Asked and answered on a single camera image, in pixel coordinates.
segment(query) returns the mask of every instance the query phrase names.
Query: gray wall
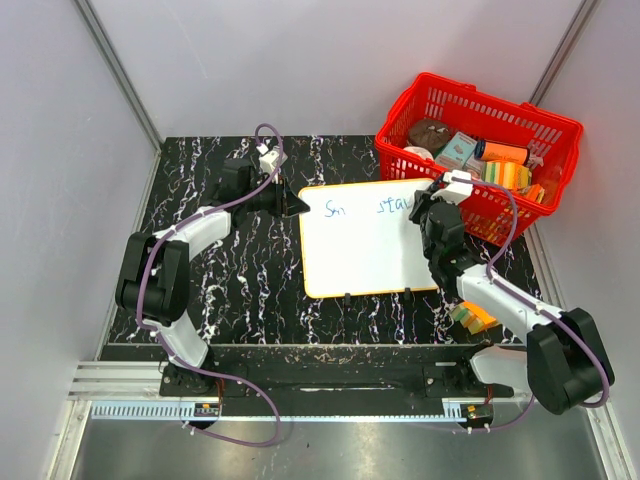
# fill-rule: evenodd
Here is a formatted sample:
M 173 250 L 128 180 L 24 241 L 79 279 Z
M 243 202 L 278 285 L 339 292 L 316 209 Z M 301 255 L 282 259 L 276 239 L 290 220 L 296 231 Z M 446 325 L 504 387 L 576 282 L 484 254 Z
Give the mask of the gray wall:
M 377 132 L 432 71 L 528 100 L 579 0 L 93 0 L 160 133 Z
M 37 478 L 153 160 L 69 0 L 0 6 L 2 478 Z
M 562 293 L 596 318 L 617 374 L 611 397 L 640 467 L 640 3 L 602 2 L 543 107 L 585 138 L 558 212 L 538 222 Z

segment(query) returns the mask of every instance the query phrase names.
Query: yellow item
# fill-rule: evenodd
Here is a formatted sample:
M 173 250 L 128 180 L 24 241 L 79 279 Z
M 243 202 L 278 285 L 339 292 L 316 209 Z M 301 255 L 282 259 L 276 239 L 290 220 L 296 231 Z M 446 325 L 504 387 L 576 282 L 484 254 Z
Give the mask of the yellow item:
M 460 322 L 472 335 L 499 325 L 495 318 L 470 302 L 461 303 L 451 311 L 450 315 L 454 321 Z
M 531 171 L 515 163 L 487 162 L 484 181 L 502 185 L 509 190 L 521 190 L 531 183 Z

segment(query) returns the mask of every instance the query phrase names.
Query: white board with orange frame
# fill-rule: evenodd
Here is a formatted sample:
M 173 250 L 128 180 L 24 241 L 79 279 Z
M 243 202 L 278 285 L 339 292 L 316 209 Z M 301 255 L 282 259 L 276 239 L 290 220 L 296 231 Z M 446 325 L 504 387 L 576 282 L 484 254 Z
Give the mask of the white board with orange frame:
M 300 215 L 304 287 L 311 298 L 433 290 L 414 192 L 429 179 L 306 187 Z

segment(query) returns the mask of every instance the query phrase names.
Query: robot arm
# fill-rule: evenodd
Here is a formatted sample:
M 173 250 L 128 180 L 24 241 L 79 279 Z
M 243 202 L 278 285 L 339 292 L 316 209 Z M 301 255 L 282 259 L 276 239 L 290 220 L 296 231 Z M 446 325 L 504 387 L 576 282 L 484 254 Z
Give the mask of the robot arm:
M 532 297 L 487 270 L 485 262 L 467 248 L 458 204 L 471 196 L 470 180 L 468 173 L 448 172 L 426 190 L 417 191 L 409 219 L 420 226 L 423 253 L 438 286 L 496 317 L 527 350 L 474 347 L 466 370 L 473 373 L 474 381 L 530 390 L 547 410 L 560 414 L 600 392 L 602 380 L 583 349 L 547 316 L 559 318 L 577 334 L 612 385 L 614 374 L 602 340 L 587 312 L 563 312 Z
M 277 147 L 263 152 L 258 174 L 244 159 L 225 162 L 219 183 L 205 192 L 206 206 L 198 209 L 201 218 L 180 229 L 165 242 L 151 270 L 143 302 L 143 323 L 161 334 L 171 351 L 192 367 L 211 364 L 209 348 L 197 334 L 187 313 L 189 303 L 189 262 L 203 250 L 227 237 L 246 218 L 249 212 L 266 210 L 275 217 L 289 217 L 309 211 L 309 207 L 289 188 L 281 175 L 259 195 L 226 210 L 209 213 L 217 205 L 237 200 L 254 190 L 273 172 L 279 156 Z M 127 243 L 120 277 L 116 287 L 116 303 L 135 313 L 140 292 L 142 272 L 151 248 L 168 230 L 153 234 L 134 233 Z

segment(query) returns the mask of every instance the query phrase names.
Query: red plastic basket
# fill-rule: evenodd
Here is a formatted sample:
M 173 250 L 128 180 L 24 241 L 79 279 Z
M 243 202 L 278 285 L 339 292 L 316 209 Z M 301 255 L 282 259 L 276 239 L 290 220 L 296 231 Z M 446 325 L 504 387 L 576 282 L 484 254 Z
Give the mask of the red plastic basket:
M 578 162 L 583 127 L 579 122 L 541 110 L 529 103 L 515 105 L 430 73 L 422 73 L 398 98 L 376 135 L 383 180 L 437 178 L 446 168 L 422 160 L 403 148 L 409 128 L 422 118 L 446 123 L 476 139 L 526 146 L 544 157 L 533 171 L 533 183 L 545 189 L 542 204 L 515 195 L 518 204 L 516 236 L 540 216 L 551 215 L 560 203 Z M 500 190 L 474 187 L 460 204 L 469 233 L 496 245 L 504 244 L 511 228 L 509 200 Z

